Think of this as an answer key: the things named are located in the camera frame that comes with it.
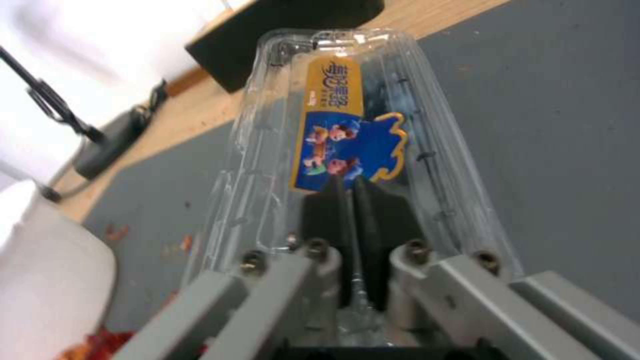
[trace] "gray metal bracket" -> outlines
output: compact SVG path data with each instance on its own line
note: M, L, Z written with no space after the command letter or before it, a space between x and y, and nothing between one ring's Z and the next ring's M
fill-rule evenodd
M114 360L195 358L247 296L242 282L206 271L118 351Z
M598 359L467 256L420 267L407 262L403 248L390 256L391 281L409 295L401 300L415 300L455 344L484 338L512 359Z
M640 359L640 327L560 275L543 272L511 288L603 359Z

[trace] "black cable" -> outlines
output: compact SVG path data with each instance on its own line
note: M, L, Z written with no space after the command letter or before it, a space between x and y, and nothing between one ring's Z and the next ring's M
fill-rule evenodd
M151 94L149 95L149 100L148 100L148 106L136 105L133 108L131 108L131 111L137 111L140 114L140 116L138 117L140 118L140 124L138 124L138 126L140 126L140 129L144 129L149 125L156 111L169 98L169 95L167 94L165 89L165 85L166 85L166 80L163 79L158 85L154 86L153 89L151 89ZM86 143L86 140L83 138L83 142L80 145L81 148L84 147L85 143ZM61 170L60 174L65 173L68 170L67 168L64 170ZM42 194L42 196L45 197L45 199L48 199L53 202L59 202L62 199L71 197L79 193L80 191L84 190L87 186L89 186L90 183L91 183L91 180L85 180L80 185L76 186L71 190L67 190L65 192L56 191L51 186L41 186L40 193Z

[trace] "plastic clamshell package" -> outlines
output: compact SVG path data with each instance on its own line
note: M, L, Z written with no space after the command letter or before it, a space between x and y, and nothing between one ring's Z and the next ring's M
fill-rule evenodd
M348 57L362 73L364 118L404 115L404 169L377 183L406 197L440 256L493 252L500 277L522 268L492 208L460 129L429 62L409 35L389 29L264 35L244 90L242 112L209 212L191 251L183 285L202 270L235 272L242 255L278 254L295 233L305 192L291 188L309 63Z

